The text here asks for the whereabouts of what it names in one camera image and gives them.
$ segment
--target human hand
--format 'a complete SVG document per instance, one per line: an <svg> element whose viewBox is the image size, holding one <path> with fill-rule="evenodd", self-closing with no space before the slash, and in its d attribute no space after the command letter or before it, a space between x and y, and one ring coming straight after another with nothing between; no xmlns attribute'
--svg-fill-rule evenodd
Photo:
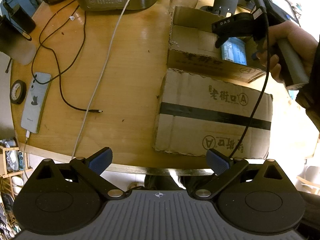
<svg viewBox="0 0 320 240"><path fill-rule="evenodd" d="M295 25L291 21L286 21L279 25L269 27L269 43L270 46L276 44L277 40L287 38L294 50L301 57L302 64L308 76L310 76L313 60L315 58L318 42L316 39L301 27ZM263 48L267 48L267 40L263 44ZM257 52L257 58L263 66L267 65L267 51ZM270 73L274 80L278 83L284 83L280 77L281 65L279 64L278 55L270 58Z"/></svg>

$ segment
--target person's leg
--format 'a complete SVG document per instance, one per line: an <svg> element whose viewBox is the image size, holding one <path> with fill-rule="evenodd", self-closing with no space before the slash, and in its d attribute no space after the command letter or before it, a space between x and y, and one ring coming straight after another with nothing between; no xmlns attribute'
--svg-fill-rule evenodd
<svg viewBox="0 0 320 240"><path fill-rule="evenodd" d="M214 174L205 176L181 176L179 180L180 183L187 189L187 192L190 195L195 191L196 188L208 183L214 177Z"/></svg>
<svg viewBox="0 0 320 240"><path fill-rule="evenodd" d="M149 190L182 190L171 176L146 175L144 187Z"/></svg>
<svg viewBox="0 0 320 240"><path fill-rule="evenodd" d="M302 222L320 230L320 196L301 191L299 193L306 204Z"/></svg>

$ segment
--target cardboard flap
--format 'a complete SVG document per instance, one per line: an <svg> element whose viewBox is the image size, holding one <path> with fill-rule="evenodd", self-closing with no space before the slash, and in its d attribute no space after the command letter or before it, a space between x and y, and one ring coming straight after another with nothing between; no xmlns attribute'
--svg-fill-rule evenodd
<svg viewBox="0 0 320 240"><path fill-rule="evenodd" d="M211 24L225 17L212 14L199 9L176 6L174 8L173 25L196 28L198 30L212 33Z"/></svg>
<svg viewBox="0 0 320 240"><path fill-rule="evenodd" d="M216 40L217 35L213 33L174 25L171 32L170 49L221 59L221 48L217 49L214 45Z"/></svg>

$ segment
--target black charging cable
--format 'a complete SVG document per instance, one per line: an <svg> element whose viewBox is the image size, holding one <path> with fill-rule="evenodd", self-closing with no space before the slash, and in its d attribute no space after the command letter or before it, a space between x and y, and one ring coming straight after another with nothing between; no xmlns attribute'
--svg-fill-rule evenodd
<svg viewBox="0 0 320 240"><path fill-rule="evenodd" d="M31 73L32 73L33 78L34 78L34 79L36 80L36 82L39 83L40 85L48 84L48 83L52 82L53 80L55 80L56 78L59 78L60 95L61 95L62 100L63 100L68 106L70 106L71 108L73 108L73 109L75 109L75 110L78 110L78 111L86 112L86 111L87 111L86 109L78 108L78 107L75 107L75 106L71 105L70 103L68 103L68 101L67 101L67 100L64 98L64 96L63 96L63 93L62 93L62 84L61 84L61 76L62 76L65 72L67 72L67 71L74 65L74 63L76 62L76 60L77 60L77 58L78 58L78 56L79 56L79 54L80 54L80 52L81 52L81 50L82 50L82 48L83 48L83 46L84 46L84 42L85 42L85 39L86 39L86 33L85 33L85 26L86 26L86 22L87 22L86 12L84 12L84 25L83 25L84 38L83 38L83 42L82 42L82 44L81 44L81 46L80 46L80 49L78 50L78 53L76 54L76 57L74 58L74 60L72 61L72 63L71 63L64 71L61 71L61 70L60 70L60 64L59 64L58 57L57 57L57 54L56 54L56 52L54 51L54 49L45 46L45 45L44 45L44 42L45 42L48 38L50 38L52 35L54 35L58 30L60 30L63 26L65 26L65 25L70 21L70 18L68 18L68 20L67 20L63 25L61 25L58 29L56 29L54 32L52 32L52 33L51 33L49 36L47 36L43 41L41 41L41 35L43 34L45 28L48 26L48 24L50 23L50 21L57 15L58 12L60 12L61 10L63 10L65 7L67 7L68 5L70 5L71 3L73 3L74 1L76 1L76 0L71 1L70 3L68 3L67 5L65 5L64 7L62 7L61 9L59 9L59 10L49 19L49 21L46 23L46 25L45 25L44 28L42 29L42 31L41 31L41 33L40 33L40 35L39 35L39 43L40 43L40 46L38 47L38 49L37 49L37 51L36 51L36 54L35 54L35 56L34 56L34 58L33 58L33 60L32 60ZM73 15L75 14L75 12L78 10L79 7L80 7L79 5L76 7L76 9L73 11L73 13L71 14L71 16L73 16ZM38 52L39 52L39 50L40 50L41 47L43 47L43 48L45 48L45 49L48 49L48 50L50 50L50 51L53 53L53 55L54 55L54 57L55 57L55 60L56 60L58 72L59 72L58 75L56 75L55 77L51 78L49 81L44 82L44 83L42 83L42 82L40 82L39 80L37 80L37 79L36 79L36 76L35 76L35 74L34 74L34 72L33 72L34 62L35 62L36 56L37 56L37 54L38 54ZM103 111L102 111L102 110L98 110L98 109L90 109L89 112L90 112L90 113L101 113L101 112L103 112Z"/></svg>
<svg viewBox="0 0 320 240"><path fill-rule="evenodd" d="M249 122L247 124L247 126L245 127L244 129L244 132L240 138L240 140L238 141L238 144L236 145L236 147L233 149L232 153L230 154L229 158L232 158L232 156L236 153L236 151L238 150L238 148L240 147L242 141L243 141L243 138L245 136L245 134L247 133L247 130L249 129L250 125L251 125L251 121L253 119L253 116L260 104L260 101L263 97L263 94L264 94L264 91L266 90L266 86L267 86L267 83L268 83L268 78L269 78L269 72L270 72L270 49L269 49L269 21L268 21L268 16L267 16L267 12L265 11L265 7L264 7L264 10L263 11L263 15L265 17L265 22L266 22L266 27L267 27L267 69L266 69L266 78L265 78L265 81L264 81L264 84L263 84L263 87L262 87L262 90L261 90L261 93L258 97L258 100L257 100L257 103L256 105L254 106L253 108L253 111L250 115L250 119L249 119Z"/></svg>
<svg viewBox="0 0 320 240"><path fill-rule="evenodd" d="M12 58L10 58L9 63L8 63L8 66L7 66L7 69L5 70L5 72L6 72L7 74L9 73L9 68L10 68L11 62L12 62Z"/></svg>

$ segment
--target phone case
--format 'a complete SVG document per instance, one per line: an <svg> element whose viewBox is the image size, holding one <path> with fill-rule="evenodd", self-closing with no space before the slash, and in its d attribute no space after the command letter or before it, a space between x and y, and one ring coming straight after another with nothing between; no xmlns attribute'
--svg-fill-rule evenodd
<svg viewBox="0 0 320 240"><path fill-rule="evenodd" d="M41 83L45 83L51 79L50 74L41 72L36 72L35 77ZM41 116L49 84L50 83L40 85L35 79L32 79L30 83L27 99L23 109L21 127L32 133L39 132Z"/></svg>

